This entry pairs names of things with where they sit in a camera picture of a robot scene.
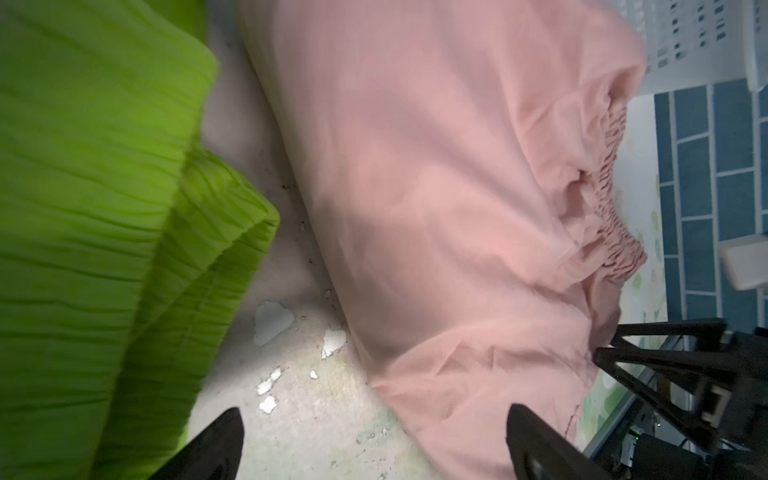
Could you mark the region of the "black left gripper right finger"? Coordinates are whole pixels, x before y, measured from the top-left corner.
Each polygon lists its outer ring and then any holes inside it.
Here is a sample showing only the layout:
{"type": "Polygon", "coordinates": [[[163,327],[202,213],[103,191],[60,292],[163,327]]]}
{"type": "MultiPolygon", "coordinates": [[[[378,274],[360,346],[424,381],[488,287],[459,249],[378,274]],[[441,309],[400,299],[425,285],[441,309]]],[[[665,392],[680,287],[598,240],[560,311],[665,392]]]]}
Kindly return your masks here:
{"type": "Polygon", "coordinates": [[[511,405],[506,443],[518,479],[611,479],[525,405],[511,405]]]}

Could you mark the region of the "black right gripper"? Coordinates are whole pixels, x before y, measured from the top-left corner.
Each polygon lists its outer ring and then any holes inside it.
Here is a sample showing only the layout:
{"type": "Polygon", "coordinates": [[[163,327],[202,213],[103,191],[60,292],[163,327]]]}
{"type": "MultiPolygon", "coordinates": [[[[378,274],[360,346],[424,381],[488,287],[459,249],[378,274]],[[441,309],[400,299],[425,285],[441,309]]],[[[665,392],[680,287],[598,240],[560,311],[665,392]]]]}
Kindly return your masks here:
{"type": "Polygon", "coordinates": [[[727,323],[721,318],[620,324],[611,348],[596,350],[601,370],[643,400],[702,450],[727,441],[749,450],[767,448],[767,330],[735,332],[722,343],[727,323]],[[626,337],[681,336],[695,339],[695,351],[647,350],[626,337]],[[719,357],[730,364],[719,368],[719,357]],[[692,385],[694,411],[677,406],[658,391],[666,380],[692,385]]]}

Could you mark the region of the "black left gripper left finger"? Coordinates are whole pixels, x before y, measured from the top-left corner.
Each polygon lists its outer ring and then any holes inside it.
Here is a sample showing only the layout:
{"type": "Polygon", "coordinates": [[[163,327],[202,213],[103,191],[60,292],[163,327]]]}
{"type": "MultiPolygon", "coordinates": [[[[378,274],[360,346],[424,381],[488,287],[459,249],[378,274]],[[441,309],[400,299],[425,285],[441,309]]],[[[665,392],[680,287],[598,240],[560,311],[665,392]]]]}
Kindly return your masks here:
{"type": "Polygon", "coordinates": [[[245,429],[240,410],[224,411],[150,480],[235,479],[242,458],[245,429]]]}

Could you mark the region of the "lime green shorts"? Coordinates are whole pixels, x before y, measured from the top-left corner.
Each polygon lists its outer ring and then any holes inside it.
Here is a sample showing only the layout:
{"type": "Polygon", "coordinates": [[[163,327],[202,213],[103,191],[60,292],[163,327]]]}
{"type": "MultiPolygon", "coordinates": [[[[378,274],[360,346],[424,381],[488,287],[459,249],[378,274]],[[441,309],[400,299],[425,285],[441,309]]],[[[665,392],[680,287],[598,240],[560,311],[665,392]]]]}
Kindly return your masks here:
{"type": "Polygon", "coordinates": [[[1,5],[1,475],[146,479],[276,234],[201,139],[201,1],[1,5]]]}

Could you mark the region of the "pink shorts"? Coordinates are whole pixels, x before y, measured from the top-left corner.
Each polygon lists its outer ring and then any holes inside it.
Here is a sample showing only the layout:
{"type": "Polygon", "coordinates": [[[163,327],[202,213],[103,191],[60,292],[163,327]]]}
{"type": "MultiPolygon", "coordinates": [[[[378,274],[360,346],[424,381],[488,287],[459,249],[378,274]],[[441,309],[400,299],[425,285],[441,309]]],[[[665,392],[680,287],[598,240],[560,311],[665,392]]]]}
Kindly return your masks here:
{"type": "Polygon", "coordinates": [[[645,262],[612,201],[640,37],[605,1],[242,1],[370,386],[446,479],[568,440],[645,262]]]}

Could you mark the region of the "white plastic basket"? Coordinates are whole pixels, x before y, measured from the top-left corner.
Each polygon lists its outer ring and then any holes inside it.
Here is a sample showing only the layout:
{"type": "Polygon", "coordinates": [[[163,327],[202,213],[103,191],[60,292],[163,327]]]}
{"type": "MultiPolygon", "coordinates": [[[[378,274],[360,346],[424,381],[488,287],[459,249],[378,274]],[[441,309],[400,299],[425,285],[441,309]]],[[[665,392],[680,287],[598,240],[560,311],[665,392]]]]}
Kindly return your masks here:
{"type": "Polygon", "coordinates": [[[764,0],[612,0],[642,36],[648,67],[638,91],[659,94],[744,79],[767,87],[764,0]]]}

